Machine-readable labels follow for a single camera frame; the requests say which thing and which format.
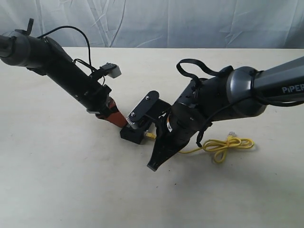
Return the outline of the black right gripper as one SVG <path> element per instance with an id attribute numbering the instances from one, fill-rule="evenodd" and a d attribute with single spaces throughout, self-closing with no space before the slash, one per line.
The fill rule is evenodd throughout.
<path id="1" fill-rule="evenodd" d="M 206 130 L 211 122 L 200 113 L 198 108 L 184 104 L 174 104 L 156 128 L 156 142 L 147 167 L 152 171 L 185 147 L 191 137 Z"/>

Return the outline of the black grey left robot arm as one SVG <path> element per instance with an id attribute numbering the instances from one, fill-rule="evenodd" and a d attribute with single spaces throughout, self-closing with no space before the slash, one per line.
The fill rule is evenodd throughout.
<path id="1" fill-rule="evenodd" d="M 0 59 L 7 65 L 48 76 L 98 119 L 120 128 L 127 124 L 109 95 L 111 88 L 98 82 L 104 76 L 120 76 L 118 65 L 106 63 L 98 69 L 93 67 L 92 73 L 87 75 L 52 38 L 34 38 L 19 31 L 12 32 L 10 37 L 0 37 Z"/>

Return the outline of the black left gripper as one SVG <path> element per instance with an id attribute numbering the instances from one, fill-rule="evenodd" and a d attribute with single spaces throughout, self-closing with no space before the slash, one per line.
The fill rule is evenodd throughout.
<path id="1" fill-rule="evenodd" d="M 118 127 L 124 127 L 127 120 L 117 108 L 115 100 L 109 96 L 111 88 L 98 81 L 89 81 L 84 89 L 76 93 L 76 100 L 90 114 L 96 114 L 101 120 L 106 120 Z"/>

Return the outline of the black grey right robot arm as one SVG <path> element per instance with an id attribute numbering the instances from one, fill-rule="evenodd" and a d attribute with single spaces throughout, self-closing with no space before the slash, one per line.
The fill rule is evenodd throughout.
<path id="1" fill-rule="evenodd" d="M 292 107 L 304 102 L 302 57 L 265 71 L 227 66 L 216 72 L 196 59 L 184 59 L 183 63 L 199 66 L 210 78 L 199 78 L 177 65 L 177 70 L 191 81 L 157 124 L 147 165 L 153 171 L 183 149 L 193 135 L 200 145 L 213 122 L 255 117 L 268 105 Z"/>

